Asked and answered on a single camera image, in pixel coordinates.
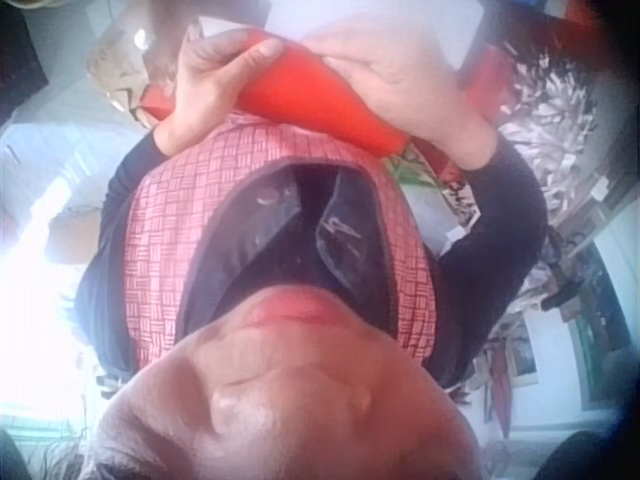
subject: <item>wall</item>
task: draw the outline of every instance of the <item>wall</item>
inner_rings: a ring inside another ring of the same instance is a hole
[[[559,310],[525,317],[538,369],[538,383],[513,389],[512,425],[551,427],[610,421],[615,412],[582,411],[578,366],[568,324]]]

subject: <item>fingernail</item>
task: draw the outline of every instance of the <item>fingernail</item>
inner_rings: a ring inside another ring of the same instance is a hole
[[[277,38],[271,38],[262,42],[258,50],[265,57],[277,57],[284,51],[284,43]]]

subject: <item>picture on wall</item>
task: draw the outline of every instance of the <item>picture on wall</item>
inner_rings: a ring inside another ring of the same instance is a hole
[[[612,408],[624,401],[637,371],[627,326],[609,273],[591,245],[577,255],[585,277],[581,313],[569,323],[578,365],[582,409]]]
[[[524,320],[509,332],[507,341],[507,366],[511,386],[524,387],[538,383],[538,369],[531,346],[529,330]]]

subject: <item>white object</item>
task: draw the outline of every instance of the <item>white object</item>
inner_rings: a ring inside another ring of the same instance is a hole
[[[246,25],[229,22],[228,20],[222,20],[221,18],[200,17],[199,20],[200,25],[202,26],[202,34],[205,37],[213,37],[214,35],[219,35],[228,30],[235,30],[237,28],[247,28]]]
[[[591,190],[591,196],[597,202],[604,202],[607,195],[609,195],[609,179],[607,177],[602,177]]]
[[[435,33],[445,58],[458,69],[471,48],[484,8],[477,0],[272,0],[265,30],[299,41],[358,13],[406,17]]]

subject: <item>lips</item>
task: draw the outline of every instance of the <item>lips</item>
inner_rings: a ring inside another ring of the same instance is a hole
[[[318,326],[347,326],[352,313],[336,297],[309,287],[279,287],[264,292],[247,312],[247,325],[297,322]]]

